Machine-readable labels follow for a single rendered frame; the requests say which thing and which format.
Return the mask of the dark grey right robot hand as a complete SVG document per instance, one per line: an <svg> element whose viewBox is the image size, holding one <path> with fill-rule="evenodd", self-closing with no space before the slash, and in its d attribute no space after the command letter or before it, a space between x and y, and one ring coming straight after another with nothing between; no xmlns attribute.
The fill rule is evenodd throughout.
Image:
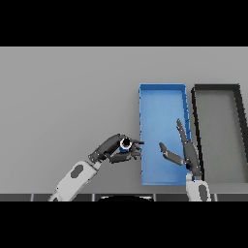
<svg viewBox="0 0 248 248"><path fill-rule="evenodd" d="M190 171L194 177L201 177L202 170L199 162L198 153L193 143L187 139L186 133L184 131L180 119L176 120L176 129L180 135L183 156L180 157L179 155L169 151L166 146L162 142L160 142L159 146L163 157L179 166L185 165L186 169Z"/></svg>

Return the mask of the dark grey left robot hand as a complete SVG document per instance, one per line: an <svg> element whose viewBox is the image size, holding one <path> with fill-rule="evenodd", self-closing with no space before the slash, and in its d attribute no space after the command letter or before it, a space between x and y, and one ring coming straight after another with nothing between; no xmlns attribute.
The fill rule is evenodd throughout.
<svg viewBox="0 0 248 248"><path fill-rule="evenodd" d="M125 138L129 137L126 135L116 134L106 139L91 154L88 155L89 160L92 163L109 160L112 164L114 164L126 162L132 158L137 159L141 155L139 144L143 144L143 141L129 138L132 143L131 149L127 153L121 153L119 151L120 141Z"/></svg>

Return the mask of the blue bin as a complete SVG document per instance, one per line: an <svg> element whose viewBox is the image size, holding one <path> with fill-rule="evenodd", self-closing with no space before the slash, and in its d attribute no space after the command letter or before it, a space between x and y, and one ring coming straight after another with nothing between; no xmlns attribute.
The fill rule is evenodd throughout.
<svg viewBox="0 0 248 248"><path fill-rule="evenodd" d="M183 156L176 128L180 119L187 139L191 139L188 98L184 83L141 83L139 85L139 139L141 147L141 185L184 185L187 170L166 160L159 143Z"/></svg>

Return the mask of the dark grey bin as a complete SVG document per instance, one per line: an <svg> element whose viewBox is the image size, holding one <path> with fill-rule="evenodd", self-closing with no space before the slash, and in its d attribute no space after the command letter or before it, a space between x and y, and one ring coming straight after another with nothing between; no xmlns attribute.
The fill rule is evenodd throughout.
<svg viewBox="0 0 248 248"><path fill-rule="evenodd" d="M248 183L248 125L239 84L191 90L200 164L208 183Z"/></svg>

